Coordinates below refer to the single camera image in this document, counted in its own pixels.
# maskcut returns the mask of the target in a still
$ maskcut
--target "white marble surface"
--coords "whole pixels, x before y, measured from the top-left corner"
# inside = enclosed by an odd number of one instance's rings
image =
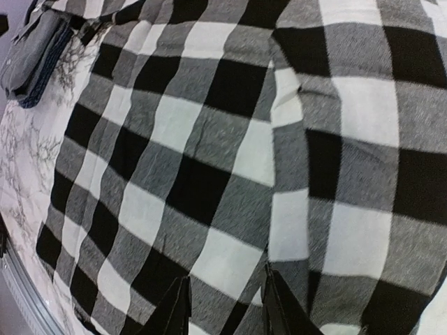
[[[29,110],[9,103],[0,124],[0,211],[34,285],[67,335],[90,333],[76,319],[71,298],[55,287],[45,272],[35,252],[36,240],[47,216],[64,131],[88,81],[98,44],[92,42],[82,49],[73,40],[41,102]]]

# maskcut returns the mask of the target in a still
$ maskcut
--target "buffalo check pattern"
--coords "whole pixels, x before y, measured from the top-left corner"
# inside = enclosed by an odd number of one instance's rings
[[[135,1],[97,2],[53,6]],[[270,262],[325,334],[417,334],[447,274],[445,8],[139,1],[75,105],[38,238],[79,319],[134,334],[190,276],[190,334],[262,334]]]

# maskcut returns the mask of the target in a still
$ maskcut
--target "silver metal edge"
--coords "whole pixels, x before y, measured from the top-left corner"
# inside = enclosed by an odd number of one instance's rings
[[[64,335],[61,327],[52,317],[45,302],[32,283],[22,261],[9,240],[6,244],[6,254],[3,257],[3,267],[4,265],[7,266],[7,269],[3,269],[5,280],[8,286],[15,286],[10,287],[10,290],[15,291],[12,292],[14,299],[24,314],[23,316],[31,330],[36,335]]]

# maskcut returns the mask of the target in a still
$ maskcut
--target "plaid fabric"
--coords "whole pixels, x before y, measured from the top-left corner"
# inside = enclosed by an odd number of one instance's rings
[[[134,334],[190,275],[190,334],[262,334],[270,261],[325,334],[415,334],[446,277],[444,3],[136,8],[74,108],[38,238],[80,319]]]

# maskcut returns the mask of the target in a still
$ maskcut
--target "gray square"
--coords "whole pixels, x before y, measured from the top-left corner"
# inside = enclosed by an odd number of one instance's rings
[[[305,128],[340,134],[342,102],[331,78],[297,74]]]
[[[89,150],[108,162],[114,149],[110,143],[116,142],[120,129],[121,126],[101,117],[91,133]]]
[[[166,25],[156,42],[154,56],[180,57],[184,50],[186,38],[193,26],[194,22]]]
[[[277,92],[274,85],[274,69],[268,68],[265,74],[265,80],[258,102],[254,109],[253,119],[266,121],[270,123],[270,111]]]
[[[212,227],[264,249],[268,244],[272,189],[232,175],[223,192]]]
[[[54,237],[56,237],[60,242],[62,241],[62,229],[64,228],[63,224],[64,219],[65,219],[64,213],[61,213],[58,209],[54,208],[52,204],[50,204],[45,225],[49,230],[51,230]]]
[[[323,25],[318,0],[290,0],[277,21],[278,28],[310,28]]]
[[[115,217],[119,216],[126,185],[127,181],[107,166],[101,178],[101,202]]]
[[[332,76],[393,79],[388,40],[382,27],[350,22],[325,27]]]
[[[107,259],[127,283],[132,283],[150,251],[150,246],[120,225]]]
[[[269,39],[272,31],[237,25],[223,47],[223,58],[240,63],[267,67],[270,60]]]
[[[236,301],[194,276],[191,277],[191,290],[192,323],[208,334],[220,334]]]
[[[136,21],[129,22],[127,24],[114,24],[110,28],[109,32],[104,36],[103,43],[114,45],[115,47],[123,48],[127,41],[129,40],[129,36],[135,26],[138,24]]]
[[[201,163],[231,172],[248,126],[248,119],[203,107],[184,153]]]
[[[126,314],[111,305],[101,292],[98,292],[96,296],[96,302],[93,311],[91,312],[91,317],[109,334],[119,334],[126,322]]]
[[[147,301],[140,293],[131,288],[131,304],[127,315],[144,325],[155,311],[155,305]]]
[[[57,259],[55,271],[68,288],[71,284],[74,269],[75,259],[71,257],[62,246],[61,253],[59,254],[59,258]]]
[[[234,335],[259,335],[263,332],[263,308],[250,304]]]
[[[113,82],[109,79],[91,73],[89,83],[82,91],[78,103],[101,115],[109,102],[113,86]]]
[[[166,87],[165,94],[203,104],[218,65],[218,59],[182,58],[177,73]]]
[[[434,33],[432,20],[427,16],[421,0],[376,0],[376,2],[384,26]]]
[[[432,295],[447,261],[447,227],[394,215],[381,279]]]
[[[70,218],[74,223],[81,225],[82,220],[84,218],[84,208],[87,204],[87,200],[89,199],[90,192],[85,190],[81,186],[77,184],[73,184],[71,187],[70,195],[67,199],[65,215]],[[57,221],[61,223],[60,226],[62,228],[62,223],[64,220]]]
[[[437,36],[438,47],[440,50],[440,55],[444,63],[444,68],[447,68],[447,38]]]
[[[323,271],[333,209],[333,202],[309,200],[309,268],[313,271]]]
[[[308,148],[302,121],[273,129],[276,192],[309,186]]]
[[[376,287],[366,277],[322,275],[312,306],[311,319],[317,327],[329,323],[361,326],[362,312]]]
[[[201,223],[165,206],[154,248],[191,271],[207,240],[208,229]]]
[[[98,200],[89,193],[87,196],[87,201],[85,203],[85,208],[78,208],[79,215],[81,215],[82,219],[79,221],[79,224],[84,228],[86,232],[90,231],[91,224],[93,223],[93,215],[98,205]]]
[[[400,146],[447,154],[445,89],[396,82]]]
[[[343,139],[337,201],[392,211],[399,149]]]
[[[165,200],[182,162],[182,154],[150,142],[138,161],[131,182]]]
[[[160,11],[156,15],[155,24],[167,24],[174,11],[174,1],[163,0]]]
[[[272,55],[273,66],[275,70],[281,70],[283,68],[290,68],[281,46],[274,38],[269,39],[270,54]]]
[[[129,83],[127,84],[128,88],[133,89],[132,94],[138,92],[138,90],[135,90],[133,87],[135,86],[135,81],[137,80],[138,76],[141,73],[142,68],[147,63],[147,60],[150,58],[150,56],[146,54],[138,54],[135,63],[133,64],[131,76],[129,78]]]
[[[272,269],[278,270],[286,281],[301,307],[307,310],[307,287],[309,282],[309,261],[295,260],[288,262],[273,262]]]
[[[87,235],[80,246],[78,266],[96,287],[98,286],[98,273],[104,262],[103,253]]]
[[[200,17],[200,22],[238,23],[245,12],[248,0],[222,1],[208,0],[207,9]]]
[[[131,108],[124,120],[124,127],[149,139],[154,130],[155,113],[162,95],[152,92],[132,91]]]
[[[113,83],[119,85],[121,87],[129,87],[129,83],[131,81],[132,71],[129,71],[130,68],[133,68],[137,60],[137,55],[133,52],[123,49],[119,54],[119,58],[116,66],[113,68],[112,77]]]
[[[157,17],[160,15],[160,10],[165,2],[169,1],[165,0],[145,1],[142,5],[139,17],[140,21],[147,21],[150,24],[154,24]]]
[[[84,157],[86,149],[69,137],[65,137],[61,145],[61,152],[65,154],[57,157],[56,169],[66,178],[75,181],[82,167],[82,160],[77,157]]]

